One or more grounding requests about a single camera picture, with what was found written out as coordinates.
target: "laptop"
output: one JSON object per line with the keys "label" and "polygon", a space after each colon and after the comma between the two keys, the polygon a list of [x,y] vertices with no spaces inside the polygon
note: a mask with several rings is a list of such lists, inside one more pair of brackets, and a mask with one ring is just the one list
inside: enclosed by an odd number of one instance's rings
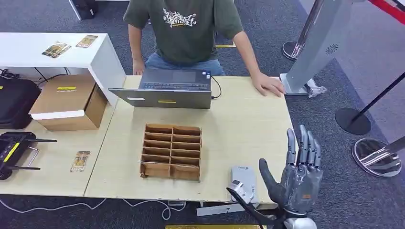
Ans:
{"label": "laptop", "polygon": [[109,88],[134,107],[211,107],[211,72],[145,69],[138,89]]}

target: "green t-shirt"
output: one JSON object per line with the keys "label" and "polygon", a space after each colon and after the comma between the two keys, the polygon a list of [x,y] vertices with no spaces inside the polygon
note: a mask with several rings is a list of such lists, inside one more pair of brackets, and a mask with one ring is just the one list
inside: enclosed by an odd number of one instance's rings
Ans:
{"label": "green t-shirt", "polygon": [[243,31],[233,0],[130,0],[125,22],[143,29],[149,17],[158,54],[173,63],[216,59],[214,31],[228,39]]}

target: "graphic print on t-shirt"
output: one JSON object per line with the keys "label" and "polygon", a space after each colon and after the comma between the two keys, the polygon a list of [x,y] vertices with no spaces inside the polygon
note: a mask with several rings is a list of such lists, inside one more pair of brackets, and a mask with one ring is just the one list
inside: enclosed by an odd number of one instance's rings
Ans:
{"label": "graphic print on t-shirt", "polygon": [[163,8],[163,13],[165,16],[163,16],[163,20],[165,23],[170,24],[170,28],[173,28],[173,26],[190,26],[192,27],[193,25],[197,24],[197,21],[195,20],[196,14],[190,14],[187,17],[181,16],[178,12],[171,12],[167,11],[165,8]]}

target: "person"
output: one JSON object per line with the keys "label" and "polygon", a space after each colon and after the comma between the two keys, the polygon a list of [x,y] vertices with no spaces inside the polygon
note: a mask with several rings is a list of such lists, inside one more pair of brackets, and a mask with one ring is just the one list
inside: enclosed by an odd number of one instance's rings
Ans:
{"label": "person", "polygon": [[[150,18],[157,51],[142,59],[142,29]],[[263,74],[233,0],[130,0],[128,23],[134,75],[148,69],[200,69],[225,75],[216,54],[214,32],[232,39],[250,73],[254,87],[264,96],[285,93],[280,80]]]}

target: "electrical cord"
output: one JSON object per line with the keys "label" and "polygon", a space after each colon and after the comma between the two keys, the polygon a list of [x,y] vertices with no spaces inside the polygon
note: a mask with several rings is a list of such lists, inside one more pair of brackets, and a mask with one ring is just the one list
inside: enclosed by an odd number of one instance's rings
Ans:
{"label": "electrical cord", "polygon": [[212,79],[216,82],[216,84],[217,84],[218,87],[219,87],[219,96],[211,96],[211,99],[217,99],[217,98],[221,97],[221,95],[222,95],[222,88],[221,88],[221,86],[219,85],[218,81],[217,81],[213,76],[211,76],[211,77],[212,77]]}
{"label": "electrical cord", "polygon": [[54,75],[54,76],[52,76],[52,77],[46,79],[46,78],[42,75],[42,73],[41,73],[37,68],[35,68],[35,69],[36,69],[37,72],[39,72],[39,74],[41,74],[41,76],[45,79],[45,80],[39,82],[39,83],[37,84],[38,86],[41,85],[41,84],[43,84],[44,82],[50,81],[51,79],[53,79],[53,78],[55,78],[55,77],[58,77],[58,76],[61,76],[61,75],[68,75],[68,74],[69,74],[69,72],[67,71],[67,68],[64,68],[64,70],[66,71],[66,74],[58,74],[58,75]]}
{"label": "electrical cord", "polygon": [[0,69],[0,77],[6,80],[15,80],[20,77],[20,74],[10,73],[8,69]]}
{"label": "electrical cord", "polygon": [[[15,211],[15,212],[17,212],[17,213],[28,213],[28,212],[34,211],[34,210],[56,211],[56,210],[60,210],[60,209],[63,209],[63,208],[74,207],[74,206],[79,206],[79,205],[83,205],[83,206],[88,207],[90,210],[94,210],[94,209],[96,209],[97,207],[99,207],[100,205],[102,205],[106,200],[107,200],[106,198],[103,199],[99,204],[97,204],[97,205],[94,206],[94,207],[91,207],[90,205],[85,204],[85,203],[77,203],[77,204],[65,205],[65,206],[61,206],[61,207],[53,208],[53,209],[49,209],[49,208],[33,208],[33,209],[30,209],[30,210],[26,210],[26,211],[20,211],[20,210],[14,209],[14,208],[8,206],[7,204],[5,204],[1,199],[0,199],[0,203],[1,203],[3,206],[5,206],[6,208],[8,208],[9,210]],[[147,202],[158,202],[158,203],[161,203],[161,204],[163,204],[163,205],[166,207],[166,208],[162,211],[162,218],[163,218],[164,220],[169,220],[169,219],[170,219],[170,217],[171,217],[171,210],[182,211],[183,209],[186,208],[186,204],[187,204],[187,202],[184,202],[184,206],[183,206],[181,209],[176,209],[176,208],[171,208],[171,207],[169,207],[169,205],[167,205],[166,203],[164,203],[164,202],[162,202],[162,201],[154,200],[154,199],[145,200],[145,201],[139,202],[139,203],[134,204],[134,205],[130,204],[126,199],[122,199],[122,200],[125,201],[125,202],[126,202],[128,205],[130,205],[131,207],[136,207],[136,206],[138,206],[138,205],[141,205],[141,204],[144,204],[144,203],[147,203]],[[165,213],[166,210],[169,211],[169,216],[168,216],[168,217],[165,217],[165,216],[164,216],[164,213]]]}

